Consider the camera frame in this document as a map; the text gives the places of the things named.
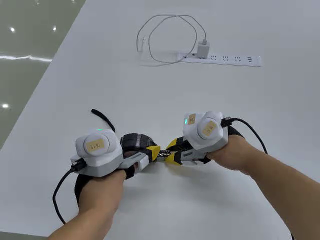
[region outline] electrical outlet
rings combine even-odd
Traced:
[[[177,54],[177,60],[183,58],[186,53],[179,52]],[[188,57],[185,57],[181,62],[186,63],[202,63],[202,64],[223,64],[223,65],[238,65],[238,66],[250,66],[250,67],[262,67],[262,59],[260,56],[251,55],[228,55],[228,54],[209,54],[207,58],[197,58],[195,53],[191,53]]]

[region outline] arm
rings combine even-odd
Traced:
[[[102,240],[108,233],[122,197],[125,171],[94,178],[82,189],[79,213],[57,229],[49,240]]]
[[[320,239],[320,183],[236,135],[207,157],[253,178],[297,240]]]

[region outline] white tabletop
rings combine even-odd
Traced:
[[[221,111],[250,122],[271,155],[320,181],[318,3],[252,0],[87,0],[0,151],[0,231],[48,236],[61,223],[52,193],[70,167],[75,139],[114,123],[118,137],[144,133],[165,147],[182,135],[186,112]],[[139,27],[159,13],[189,13],[212,52],[262,56],[263,67],[179,63],[141,66]],[[154,44],[188,48],[172,21]],[[259,147],[252,133],[234,124]],[[77,213],[76,175],[58,205]],[[161,162],[125,181],[107,239],[287,239],[288,229],[248,176],[211,162]]]

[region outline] gray floor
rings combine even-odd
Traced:
[[[0,149],[84,2],[0,0]]]
[[[42,240],[42,239],[46,239],[46,237],[30,236],[30,235],[15,234],[15,233],[0,231],[0,239],[2,240]]]

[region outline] black cable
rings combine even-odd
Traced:
[[[58,205],[57,205],[57,200],[56,200],[57,193],[58,193],[59,188],[61,187],[62,183],[69,176],[69,174],[74,173],[74,172],[78,172],[81,169],[85,168],[86,166],[87,166],[87,163],[83,158],[80,158],[77,161],[75,161],[75,164],[71,165],[71,168],[60,179],[60,181],[58,182],[58,184],[57,184],[57,186],[56,186],[56,188],[55,188],[55,190],[53,192],[52,202],[53,202],[53,205],[54,205],[54,209],[55,209],[56,214],[58,215],[59,219],[61,220],[61,222],[63,224],[66,224],[66,221],[61,216],[61,213],[60,213]]]
[[[238,122],[241,122],[243,124],[245,124],[253,133],[254,135],[256,136],[256,138],[259,140],[259,142],[261,143],[262,145],[262,148],[263,148],[263,151],[268,154],[267,152],[267,148],[264,144],[264,142],[262,141],[261,137],[258,135],[258,133],[254,130],[254,128],[249,124],[247,123],[245,120],[242,120],[241,118],[237,118],[237,117],[226,117],[226,118],[223,118],[221,120],[221,126],[224,128],[224,127],[227,127],[227,126],[230,126],[232,124],[232,122],[234,121],[238,121]],[[291,239],[292,240],[295,240],[295,237],[292,235],[292,233],[290,232],[291,234]]]
[[[262,145],[263,151],[266,154],[268,154],[267,148],[266,148],[264,142],[262,141],[261,137],[258,135],[258,133],[254,130],[254,128],[249,123],[247,123],[245,120],[242,120],[241,118],[237,118],[237,117],[231,117],[228,119],[228,121],[230,121],[230,122],[238,121],[238,122],[245,124],[253,132],[253,134],[256,136],[256,138],[259,140],[259,142]]]
[[[116,128],[115,126],[111,123],[111,121],[100,111],[96,110],[96,109],[91,109],[91,112],[98,116],[99,118],[101,118],[102,120],[106,121],[106,123],[110,126],[111,130],[116,132]]]
[[[73,170],[72,168],[70,170],[68,170],[63,177],[60,179],[58,185],[56,186],[53,195],[52,195],[52,201],[53,201],[53,205],[54,205],[54,209],[56,214],[58,215],[59,219],[61,220],[61,222],[63,224],[66,224],[66,221],[64,220],[64,218],[61,216],[58,205],[57,205],[57,201],[56,201],[56,195],[57,192],[59,191],[59,188],[61,187],[61,184],[64,182],[64,180],[69,176],[69,174],[73,173],[75,170]]]

